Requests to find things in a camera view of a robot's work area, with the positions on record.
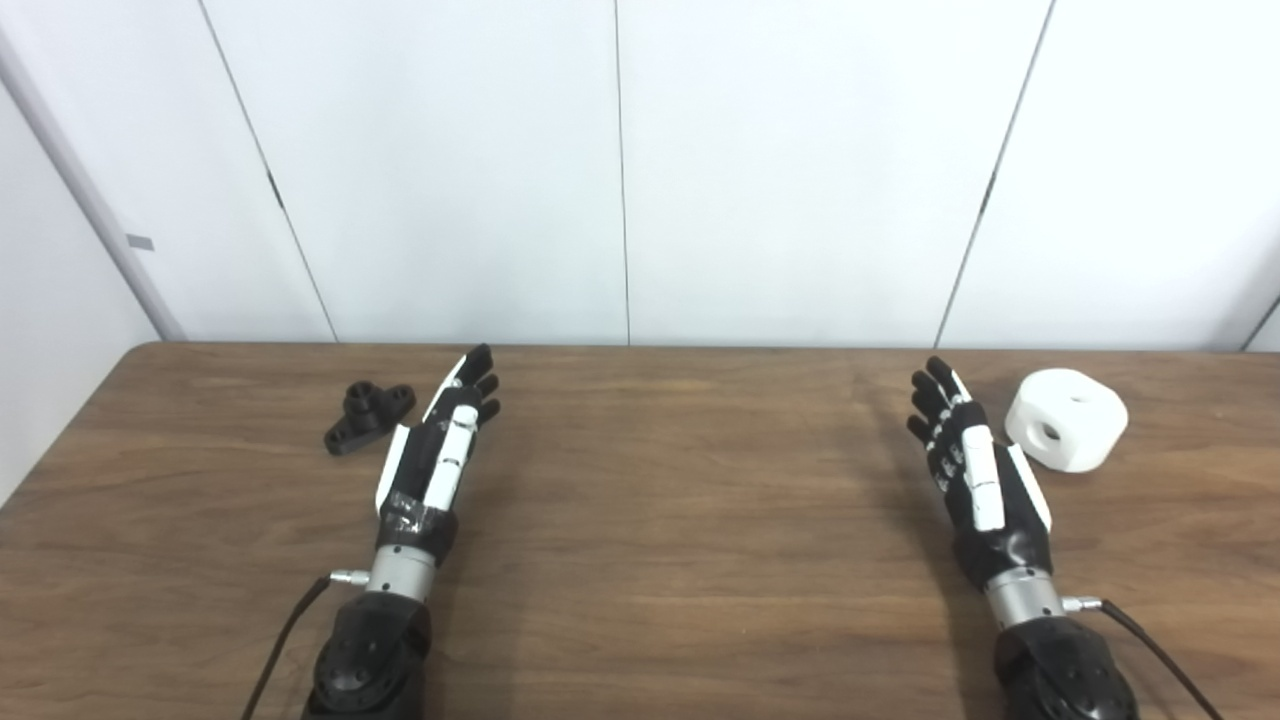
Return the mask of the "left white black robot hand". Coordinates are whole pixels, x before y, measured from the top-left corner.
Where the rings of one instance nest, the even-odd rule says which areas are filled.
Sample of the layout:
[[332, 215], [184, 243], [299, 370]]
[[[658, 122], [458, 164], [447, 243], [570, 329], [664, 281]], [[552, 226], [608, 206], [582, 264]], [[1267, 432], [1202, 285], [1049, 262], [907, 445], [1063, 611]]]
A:
[[398, 425], [375, 500], [379, 528], [375, 547], [397, 553], [415, 550], [435, 568], [454, 547], [460, 519], [453, 510], [480, 429], [500, 411], [492, 347], [467, 351], [440, 383], [413, 425]]

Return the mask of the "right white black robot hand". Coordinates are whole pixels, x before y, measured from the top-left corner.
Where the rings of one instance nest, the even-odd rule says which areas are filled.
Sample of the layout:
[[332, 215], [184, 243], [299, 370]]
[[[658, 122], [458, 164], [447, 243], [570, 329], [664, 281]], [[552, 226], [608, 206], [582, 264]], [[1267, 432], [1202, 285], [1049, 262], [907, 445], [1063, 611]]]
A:
[[983, 591], [1006, 571], [1052, 574], [1052, 518], [1021, 446], [995, 438], [984, 406], [942, 357], [911, 382], [908, 429], [943, 496], [963, 575]]

